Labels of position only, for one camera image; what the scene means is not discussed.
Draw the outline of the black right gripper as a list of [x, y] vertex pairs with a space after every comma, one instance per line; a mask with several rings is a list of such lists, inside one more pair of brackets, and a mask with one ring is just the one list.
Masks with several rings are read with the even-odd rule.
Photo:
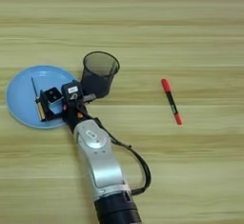
[[[94, 93], [83, 97], [84, 103], [90, 103], [96, 99]], [[70, 128], [71, 132], [82, 121], [91, 119], [88, 115], [87, 108], [80, 100], [73, 102], [62, 101], [62, 109], [59, 113], [51, 115], [48, 98], [43, 91], [40, 91], [39, 102], [41, 104], [41, 117], [43, 120], [52, 121], [54, 119], [62, 119]]]

